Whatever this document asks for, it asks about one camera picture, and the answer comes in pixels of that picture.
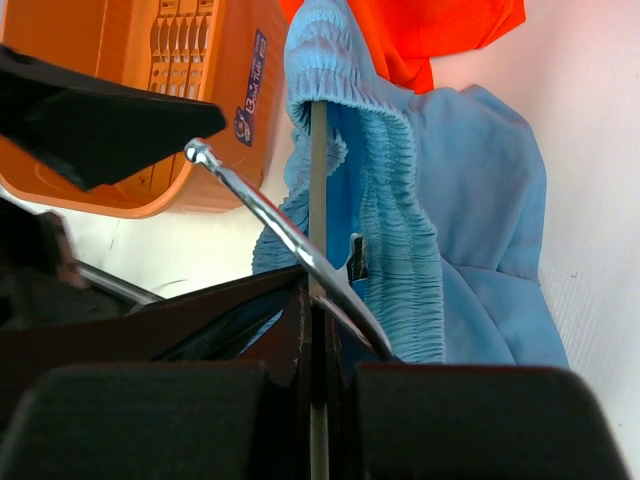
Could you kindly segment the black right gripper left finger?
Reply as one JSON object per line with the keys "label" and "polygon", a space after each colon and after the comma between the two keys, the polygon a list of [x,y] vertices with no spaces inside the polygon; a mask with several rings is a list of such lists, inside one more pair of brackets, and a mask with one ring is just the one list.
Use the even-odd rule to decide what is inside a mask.
{"label": "black right gripper left finger", "polygon": [[310,308],[279,296],[273,327],[234,361],[68,366],[23,395],[5,479],[306,479]]}

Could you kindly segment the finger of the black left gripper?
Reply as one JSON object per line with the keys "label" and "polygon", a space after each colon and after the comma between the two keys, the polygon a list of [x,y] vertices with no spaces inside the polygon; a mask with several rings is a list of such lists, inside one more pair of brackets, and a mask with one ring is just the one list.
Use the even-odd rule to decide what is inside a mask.
{"label": "finger of the black left gripper", "polygon": [[303,277],[286,267],[151,304],[121,317],[1,331],[3,370],[227,359],[285,308]]}
{"label": "finger of the black left gripper", "polygon": [[144,91],[1,48],[1,135],[76,187],[113,185],[226,127],[207,102]]}

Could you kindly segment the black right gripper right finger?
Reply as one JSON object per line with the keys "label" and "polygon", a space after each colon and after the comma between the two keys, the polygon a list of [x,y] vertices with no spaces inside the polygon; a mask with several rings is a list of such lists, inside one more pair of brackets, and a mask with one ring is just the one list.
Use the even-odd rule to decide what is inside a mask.
{"label": "black right gripper right finger", "polygon": [[352,323],[326,358],[333,479],[625,479],[584,381],[556,368],[383,362]]}

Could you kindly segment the grey hanger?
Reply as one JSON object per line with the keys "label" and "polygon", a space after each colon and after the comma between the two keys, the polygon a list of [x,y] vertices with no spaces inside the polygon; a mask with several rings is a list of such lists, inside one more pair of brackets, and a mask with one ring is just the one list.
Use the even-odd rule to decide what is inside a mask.
{"label": "grey hanger", "polygon": [[311,317],[309,450],[313,479],[346,479],[353,472],[348,442],[352,430],[341,402],[346,386],[340,366],[340,330],[368,348],[380,360],[393,357],[391,343],[347,276],[326,257],[327,245],[327,133],[328,104],[314,101],[310,108],[309,226],[302,233],[273,203],[239,174],[224,166],[204,140],[190,140],[184,148],[189,162],[217,177],[251,213],[293,254],[308,274]]}

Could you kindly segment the light blue shorts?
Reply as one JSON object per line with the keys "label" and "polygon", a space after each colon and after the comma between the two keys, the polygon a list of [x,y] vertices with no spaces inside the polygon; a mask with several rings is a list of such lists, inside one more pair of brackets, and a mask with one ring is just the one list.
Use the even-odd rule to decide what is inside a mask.
{"label": "light blue shorts", "polygon": [[538,280],[546,173],[533,132],[479,86],[379,77],[343,1],[307,1],[284,50],[293,152],[282,212],[308,227],[310,108],[328,104],[327,256],[364,241],[355,291],[407,363],[564,368]]}

